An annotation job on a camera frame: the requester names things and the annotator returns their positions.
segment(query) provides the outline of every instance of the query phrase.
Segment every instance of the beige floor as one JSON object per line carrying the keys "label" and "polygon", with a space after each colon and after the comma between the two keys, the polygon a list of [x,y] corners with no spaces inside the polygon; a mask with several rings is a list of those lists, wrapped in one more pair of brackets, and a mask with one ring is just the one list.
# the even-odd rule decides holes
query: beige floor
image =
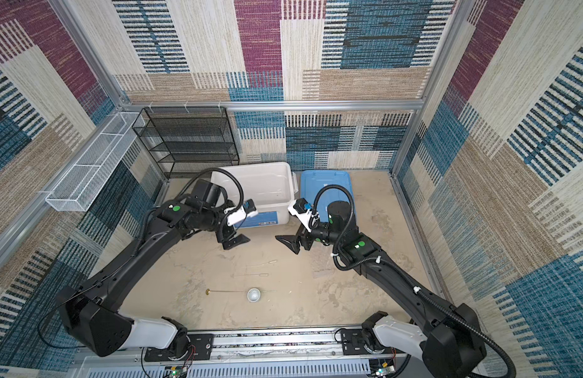
{"label": "beige floor", "polygon": [[[426,286],[428,280],[386,172],[350,172],[360,230],[379,243]],[[171,183],[168,197],[180,190]],[[295,255],[274,239],[297,231],[299,222],[242,229],[251,241],[225,251],[213,233],[201,232],[171,248],[145,274],[121,307],[135,316],[168,316],[189,329],[358,324],[378,310],[409,316],[374,283],[354,271],[341,272],[331,247],[315,245]],[[268,273],[269,276],[242,276]],[[245,293],[212,290],[276,290],[250,303]]]}

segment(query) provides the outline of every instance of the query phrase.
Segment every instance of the white wire mesh basket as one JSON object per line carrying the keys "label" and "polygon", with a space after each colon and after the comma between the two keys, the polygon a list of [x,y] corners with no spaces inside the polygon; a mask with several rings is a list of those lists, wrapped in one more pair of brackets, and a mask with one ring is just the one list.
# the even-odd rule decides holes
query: white wire mesh basket
{"label": "white wire mesh basket", "polygon": [[134,142],[136,134],[132,124],[143,127],[143,117],[138,117],[136,112],[120,112],[113,117],[56,184],[46,202],[56,211],[88,211]]}

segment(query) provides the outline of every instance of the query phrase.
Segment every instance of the patterned carpet wall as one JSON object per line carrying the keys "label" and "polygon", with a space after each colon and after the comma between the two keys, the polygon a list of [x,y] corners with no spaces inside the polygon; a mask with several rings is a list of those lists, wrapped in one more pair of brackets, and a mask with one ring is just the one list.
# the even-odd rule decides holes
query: patterned carpet wall
{"label": "patterned carpet wall", "polygon": [[0,0],[0,234],[113,109],[45,0]]}
{"label": "patterned carpet wall", "polygon": [[399,174],[427,253],[517,376],[583,377],[583,1],[478,0],[454,49]]}
{"label": "patterned carpet wall", "polygon": [[[47,1],[0,0],[0,234],[113,108]],[[39,317],[129,243],[160,186],[135,143],[87,213],[40,221],[0,270],[0,377],[64,376],[74,352],[42,344]],[[75,345],[57,319],[45,334]]]}
{"label": "patterned carpet wall", "polygon": [[[75,350],[43,344],[38,320],[64,285],[93,275],[136,236],[161,189],[150,159],[135,141],[86,213],[50,210],[0,270],[0,377],[65,376]],[[56,345],[77,345],[57,315],[44,335]]]}
{"label": "patterned carpet wall", "polygon": [[132,102],[418,99],[454,0],[71,0]]}
{"label": "patterned carpet wall", "polygon": [[389,169],[412,111],[228,112],[241,164]]}

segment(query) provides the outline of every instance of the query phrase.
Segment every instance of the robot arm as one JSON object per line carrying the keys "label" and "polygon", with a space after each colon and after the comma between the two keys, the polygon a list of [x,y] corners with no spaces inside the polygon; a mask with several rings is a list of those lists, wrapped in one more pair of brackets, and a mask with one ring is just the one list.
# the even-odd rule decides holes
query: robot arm
{"label": "robot arm", "polygon": [[[224,204],[216,207],[221,194]],[[99,356],[132,346],[163,349],[174,358],[184,355],[189,341],[187,329],[181,324],[168,318],[132,318],[117,310],[140,278],[180,240],[199,231],[212,231],[224,249],[248,242],[250,239],[244,235],[235,237],[231,222],[240,217],[239,212],[245,216],[257,214],[252,200],[235,207],[224,188],[205,180],[198,180],[190,194],[147,212],[145,220],[152,219],[146,229],[141,226],[140,241],[131,242],[105,268],[78,287],[65,287],[57,294],[58,310],[67,332]]]}
{"label": "robot arm", "polygon": [[[349,202],[328,205],[329,222],[320,222],[316,206],[327,189],[339,189]],[[507,354],[480,331],[477,314],[466,304],[454,306],[426,289],[400,268],[367,235],[359,232],[350,193],[338,185],[322,188],[314,205],[301,198],[288,207],[301,220],[295,235],[275,238],[298,254],[300,246],[310,250],[313,243],[333,244],[333,260],[340,270],[354,269],[390,295],[415,324],[396,321],[378,312],[363,323],[362,338],[368,351],[394,347],[424,361],[435,378],[478,377],[471,371],[486,357],[485,344],[498,352],[508,366],[505,377],[514,377],[515,368]],[[344,263],[341,266],[338,258]]]}

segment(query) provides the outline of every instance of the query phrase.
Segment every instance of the wire mesh shelf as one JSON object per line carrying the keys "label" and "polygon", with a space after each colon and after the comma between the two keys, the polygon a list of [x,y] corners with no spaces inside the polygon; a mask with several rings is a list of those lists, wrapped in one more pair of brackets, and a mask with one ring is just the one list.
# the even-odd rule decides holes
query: wire mesh shelf
{"label": "wire mesh shelf", "polygon": [[136,112],[120,112],[113,117],[56,184],[46,202],[56,211],[88,211],[136,139],[132,126],[142,122]]}
{"label": "wire mesh shelf", "polygon": [[145,108],[133,127],[167,178],[193,177],[207,168],[239,164],[226,109]]}

